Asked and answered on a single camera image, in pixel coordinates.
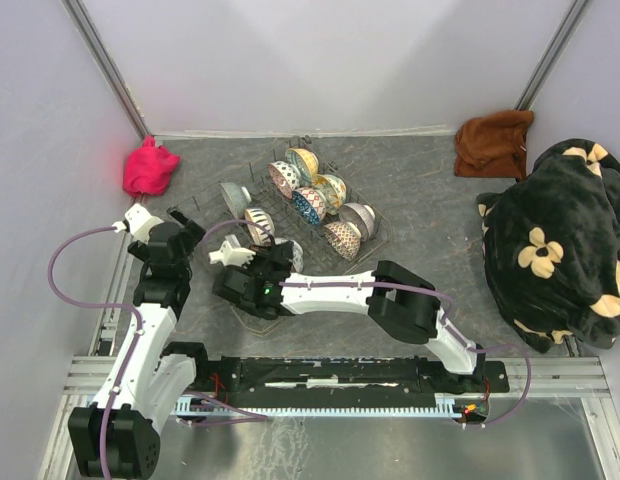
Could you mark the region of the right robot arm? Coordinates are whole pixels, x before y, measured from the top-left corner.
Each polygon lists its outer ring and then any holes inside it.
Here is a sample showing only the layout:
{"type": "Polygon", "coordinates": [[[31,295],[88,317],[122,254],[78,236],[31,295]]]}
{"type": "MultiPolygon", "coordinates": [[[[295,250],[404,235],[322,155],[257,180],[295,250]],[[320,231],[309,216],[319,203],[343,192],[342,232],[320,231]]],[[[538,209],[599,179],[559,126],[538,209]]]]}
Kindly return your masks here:
{"type": "Polygon", "coordinates": [[[232,236],[208,253],[221,269],[213,293],[261,319],[308,313],[352,313],[371,318],[390,337],[423,345],[449,372],[457,389],[471,391],[485,379],[484,355],[449,319],[451,299],[392,261],[344,276],[309,276],[294,270],[294,243],[245,248],[232,236]]]}

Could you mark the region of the wire dish rack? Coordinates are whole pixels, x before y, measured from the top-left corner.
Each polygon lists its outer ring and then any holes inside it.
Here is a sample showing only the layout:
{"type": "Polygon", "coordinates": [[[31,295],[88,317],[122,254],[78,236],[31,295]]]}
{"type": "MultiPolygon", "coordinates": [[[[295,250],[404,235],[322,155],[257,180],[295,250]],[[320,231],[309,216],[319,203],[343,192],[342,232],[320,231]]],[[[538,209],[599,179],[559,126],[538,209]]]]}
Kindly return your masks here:
{"type": "MultiPolygon", "coordinates": [[[[178,169],[176,193],[185,197],[175,209],[202,226],[212,226],[234,218],[244,218],[253,208],[264,211],[273,224],[272,237],[289,243],[289,252],[302,262],[301,270],[310,275],[344,275],[355,271],[378,254],[392,236],[388,221],[376,215],[372,232],[353,259],[342,257],[329,243],[325,225],[338,221],[336,212],[327,214],[318,224],[304,219],[293,200],[279,191],[268,167],[284,161],[291,149],[312,151],[309,136],[281,139],[179,139],[168,140],[182,164],[178,169]]],[[[275,305],[282,281],[282,270],[291,270],[291,262],[277,256],[272,267],[266,265],[268,253],[258,250],[256,271],[245,266],[223,267],[208,260],[209,252],[220,246],[228,235],[248,246],[255,241],[251,229],[254,221],[244,221],[213,233],[194,255],[214,277],[213,294],[227,300],[244,326],[265,333],[282,322],[275,305]]]]}

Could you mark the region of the red patterned green bowl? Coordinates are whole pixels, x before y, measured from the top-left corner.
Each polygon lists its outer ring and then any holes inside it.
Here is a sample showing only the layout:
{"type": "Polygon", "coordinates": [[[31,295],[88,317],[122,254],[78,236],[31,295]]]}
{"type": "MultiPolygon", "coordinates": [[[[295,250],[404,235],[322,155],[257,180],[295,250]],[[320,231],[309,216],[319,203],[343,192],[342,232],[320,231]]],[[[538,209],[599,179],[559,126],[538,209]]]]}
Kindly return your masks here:
{"type": "Polygon", "coordinates": [[[292,244],[292,271],[301,273],[304,267],[303,249],[298,242],[292,239],[276,237],[275,244],[281,245],[285,243],[292,244]]]}

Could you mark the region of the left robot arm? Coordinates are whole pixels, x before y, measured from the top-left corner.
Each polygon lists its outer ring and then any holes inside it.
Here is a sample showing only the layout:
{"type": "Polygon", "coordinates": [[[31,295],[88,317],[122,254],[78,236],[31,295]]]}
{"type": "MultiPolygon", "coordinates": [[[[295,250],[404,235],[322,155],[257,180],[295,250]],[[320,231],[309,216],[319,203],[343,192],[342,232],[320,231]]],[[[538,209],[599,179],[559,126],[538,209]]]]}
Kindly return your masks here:
{"type": "Polygon", "coordinates": [[[142,263],[131,321],[119,354],[98,393],[70,414],[68,430],[79,472],[88,478],[148,479],[159,458],[161,431],[186,388],[211,378],[200,344],[173,353],[164,345],[190,293],[189,258],[205,231],[179,215],[164,221],[135,204],[122,227],[142,263]]]}

